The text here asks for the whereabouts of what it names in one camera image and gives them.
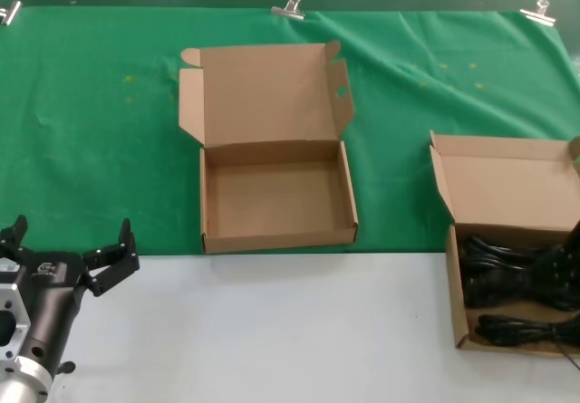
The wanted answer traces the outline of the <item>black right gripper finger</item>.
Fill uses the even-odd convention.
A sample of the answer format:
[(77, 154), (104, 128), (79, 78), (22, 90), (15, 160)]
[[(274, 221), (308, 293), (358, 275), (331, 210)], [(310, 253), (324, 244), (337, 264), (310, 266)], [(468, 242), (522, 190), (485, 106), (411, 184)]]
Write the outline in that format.
[(579, 224), (538, 261), (534, 276), (552, 293), (579, 294)]

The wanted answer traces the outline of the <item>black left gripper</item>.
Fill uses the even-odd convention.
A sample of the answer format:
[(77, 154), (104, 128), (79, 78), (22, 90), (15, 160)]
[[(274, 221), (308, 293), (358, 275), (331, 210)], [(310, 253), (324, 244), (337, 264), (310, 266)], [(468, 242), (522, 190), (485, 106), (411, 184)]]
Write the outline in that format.
[(82, 255), (72, 252), (33, 252), (22, 245), (26, 216), (1, 230), (1, 257), (24, 267), (24, 305), (30, 327), (19, 355), (44, 369), (73, 369), (63, 360), (73, 322), (86, 288), (100, 297), (139, 270), (139, 253), (131, 221), (121, 224), (118, 242)]

